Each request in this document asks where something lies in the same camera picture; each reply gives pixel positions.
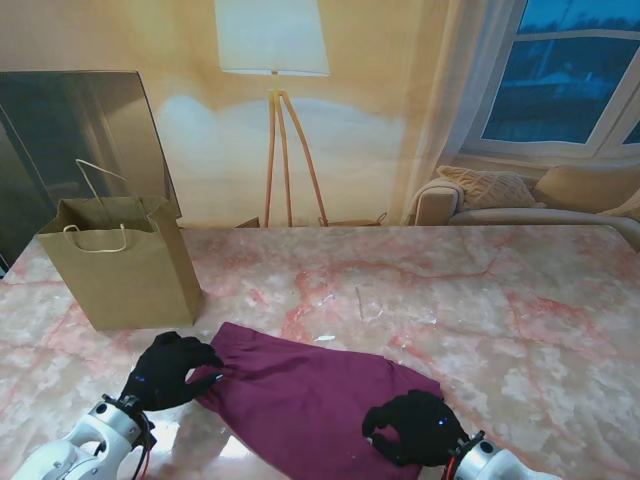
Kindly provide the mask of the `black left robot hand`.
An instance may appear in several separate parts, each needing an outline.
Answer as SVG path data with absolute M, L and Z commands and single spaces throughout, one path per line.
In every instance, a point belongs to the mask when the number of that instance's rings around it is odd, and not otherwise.
M 178 407 L 204 395 L 223 368 L 211 345 L 165 332 L 139 357 L 118 400 L 136 411 Z

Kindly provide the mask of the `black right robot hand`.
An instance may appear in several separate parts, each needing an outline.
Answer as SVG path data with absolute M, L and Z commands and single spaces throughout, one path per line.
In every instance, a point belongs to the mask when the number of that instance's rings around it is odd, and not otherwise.
M 362 434 L 397 466 L 443 466 L 460 444 L 469 440 L 449 406 L 440 397 L 420 390 L 371 408 L 364 417 Z

